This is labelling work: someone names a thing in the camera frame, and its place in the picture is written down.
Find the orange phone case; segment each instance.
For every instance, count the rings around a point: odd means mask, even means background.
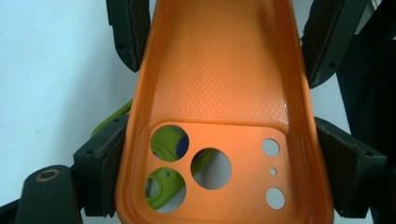
[[[290,1],[158,0],[139,76],[116,190],[122,222],[332,223]],[[164,125],[190,139],[180,160],[159,160],[150,149]],[[276,156],[263,151],[266,139],[276,142]],[[204,148],[231,164],[222,188],[204,189],[191,174]],[[160,168],[185,182],[185,199],[170,213],[145,198]],[[269,189],[284,195],[280,208],[265,200]]]

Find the textured inner surface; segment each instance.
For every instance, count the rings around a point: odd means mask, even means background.
[[[152,119],[195,116],[288,124],[282,80],[271,53],[277,43],[268,29],[276,20],[261,11],[272,2],[166,4],[162,16],[167,18],[161,23],[166,28],[155,34],[162,37],[165,51],[156,63],[160,74],[152,74],[158,76]],[[241,10],[230,13],[227,8]]]

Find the white background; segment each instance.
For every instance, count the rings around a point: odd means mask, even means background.
[[[293,2],[300,35],[311,3]],[[70,166],[94,127],[133,98],[137,77],[115,51],[106,0],[0,1],[0,206],[32,172]],[[311,94],[315,115],[348,132],[336,77]]]

